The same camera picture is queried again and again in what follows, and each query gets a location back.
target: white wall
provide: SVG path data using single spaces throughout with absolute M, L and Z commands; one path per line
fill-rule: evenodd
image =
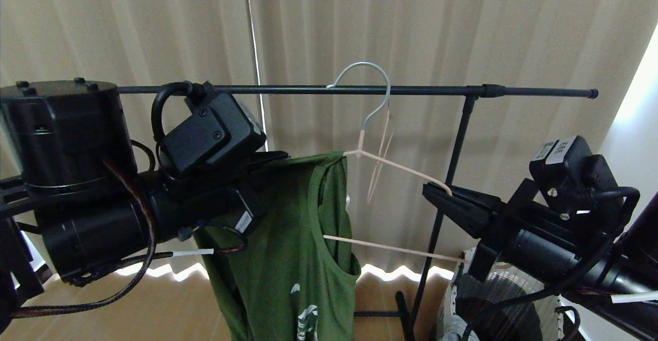
M 599 149 L 620 186 L 639 189 L 639 203 L 631 222 L 658 192 L 658 27 L 615 121 Z M 576 306 L 581 330 L 592 341 L 634 339 L 594 313 Z

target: beige curtain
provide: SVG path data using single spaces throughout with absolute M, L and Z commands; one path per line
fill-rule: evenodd
M 0 0 L 0 8 L 2 86 L 75 76 L 118 85 L 256 81 L 247 0 Z M 254 115 L 261 113 L 257 96 L 240 99 Z M 151 149 L 152 100 L 153 95 L 122 96 L 130 137 Z M 174 99 L 164 113 L 166 131 L 190 111 Z M 18 174 L 4 135 L 0 147 L 2 177 Z M 145 170 L 146 157 L 139 150 L 135 155 Z M 41 245 L 38 239 L 35 244 Z M 158 249 L 191 245 L 170 242 Z M 181 257 L 171 264 L 179 271 L 195 261 Z
M 454 183 L 508 198 L 546 139 L 579 133 L 592 149 L 625 94 L 658 20 L 657 0 L 0 0 L 0 81 L 85 76 L 118 85 L 189 79 L 221 84 L 331 83 L 344 66 L 371 60 L 393 85 L 598 88 L 597 100 L 498 98 L 476 103 Z M 367 68 L 345 84 L 381 84 Z M 256 96 L 241 96 L 260 114 Z M 153 147 L 151 95 L 124 95 L 131 137 Z M 356 147 L 362 119 L 381 98 L 265 96 L 270 149 L 304 156 Z M 394 97 L 388 158 L 443 179 L 463 99 Z M 165 128 L 188 110 L 172 100 Z M 383 114 L 369 124 L 376 151 Z M 15 175 L 0 135 L 2 177 Z M 141 169 L 145 158 L 136 152 Z M 365 203 L 374 163 L 350 158 L 355 238 L 426 249 L 435 210 L 422 181 L 384 168 Z M 444 222 L 437 252 L 470 240 Z M 357 249 L 362 263 L 388 269 L 422 259 Z M 190 261 L 172 262 L 174 269 Z
M 454 183 L 508 198 L 547 139 L 583 135 L 596 150 L 646 49 L 658 0 L 250 0 L 265 84 L 329 84 L 346 65 L 382 65 L 393 85 L 598 88 L 597 100 L 480 99 Z M 345 84 L 381 85 L 356 68 Z M 304 156 L 356 147 L 362 119 L 377 97 L 266 98 L 270 148 Z M 388 158 L 443 179 L 463 99 L 391 100 L 396 130 Z M 369 125 L 365 148 L 376 153 L 383 114 Z M 383 168 L 372 205 L 366 194 L 374 163 L 350 158 L 354 236 L 425 250 L 435 209 L 422 180 Z M 473 245 L 444 222 L 437 252 Z M 362 263 L 387 269 L 423 259 L 356 249 Z

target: clothing rack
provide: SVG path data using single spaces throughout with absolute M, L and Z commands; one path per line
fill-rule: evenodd
M 218 85 L 215 88 L 219 91 L 227 91 L 233 94 L 268 94 L 268 95 L 383 95 L 386 92 L 385 86 L 336 86 L 327 88 L 322 85 Z M 157 93 L 160 86 L 120 86 L 120 94 L 146 94 Z M 599 92 L 596 89 L 566 89 L 566 88 L 514 88 L 502 85 L 480 85 L 480 86 L 392 86 L 391 94 L 395 96 L 416 96 L 416 95 L 448 95 L 465 97 L 462 107 L 461 120 L 459 121 L 458 132 L 454 140 L 450 164 L 446 175 L 446 184 L 452 184 L 454 173 L 459 162 L 461 148 L 464 144 L 468 122 L 473 112 L 475 101 L 479 98 L 498 98 L 503 96 L 525 96 L 525 97 L 580 97 L 595 99 Z M 436 248 L 437 239 L 441 231 L 441 225 L 444 215 L 440 211 L 434 218 L 434 226 L 430 234 L 430 243 L 427 252 L 432 254 Z M 397 311 L 356 311 L 355 317 L 394 317 L 400 318 L 405 341 L 415 341 L 413 333 L 418 311 L 421 308 L 421 300 L 425 292 L 427 276 L 432 266 L 432 258 L 425 259 L 421 280 L 418 283 L 418 290 L 414 298 L 411 311 L 407 307 L 404 294 L 398 291 L 395 294 L 395 303 Z

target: horizontal rod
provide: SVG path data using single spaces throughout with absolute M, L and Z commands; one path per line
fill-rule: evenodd
M 401 311 L 355 311 L 354 316 L 355 317 L 404 317 L 405 313 L 402 313 Z
M 121 94 L 157 93 L 162 86 L 120 86 Z M 327 88 L 322 85 L 225 85 L 216 86 L 219 91 L 233 94 L 313 94 L 313 95 L 383 95 L 385 86 L 336 86 Z M 599 92 L 596 89 L 566 88 L 508 88 L 501 85 L 468 86 L 392 86 L 392 95 L 455 95 L 475 96 L 481 98 L 502 97 L 503 95 L 531 97 L 583 97 L 594 99 Z

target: robotic arm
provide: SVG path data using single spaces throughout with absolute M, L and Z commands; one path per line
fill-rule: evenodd
M 0 180 L 0 331 L 12 318 L 72 313 L 116 301 L 157 259 L 156 243 L 185 240 L 220 214 L 234 212 L 223 227 L 243 243 L 226 252 L 245 248 L 245 236 L 266 212 L 256 192 L 278 177 L 266 163 L 287 154 L 257 153 L 265 133 L 232 94 L 210 83 L 172 83 L 158 90 L 151 110 L 155 155 L 130 141 L 112 83 L 19 81 L 0 91 L 3 125 L 22 168 L 21 175 Z M 162 108 L 171 96 L 184 97 L 191 115 L 165 134 Z M 132 145 L 150 155 L 148 171 L 138 173 Z M 652 236 L 658 200 L 613 245 L 639 193 L 617 186 L 605 159 L 592 155 L 583 138 L 545 144 L 531 162 L 531 173 L 534 181 L 524 180 L 507 203 L 456 186 L 450 197 L 426 184 L 423 195 L 480 238 L 469 270 L 475 278 L 484 280 L 502 259 L 547 285 L 533 298 L 495 306 L 562 294 L 634 336 L 658 339 L 655 303 L 617 304 L 618 297 L 609 295 L 658 290 L 658 245 Z M 538 191 L 548 207 L 533 201 Z M 38 226 L 14 221 L 29 210 Z M 120 294 L 97 303 L 19 308 L 10 273 L 26 297 L 43 292 L 20 230 L 42 235 L 57 273 L 73 285 L 86 285 L 127 263 L 143 261 L 143 268 Z M 125 259 L 145 247 L 146 255 Z

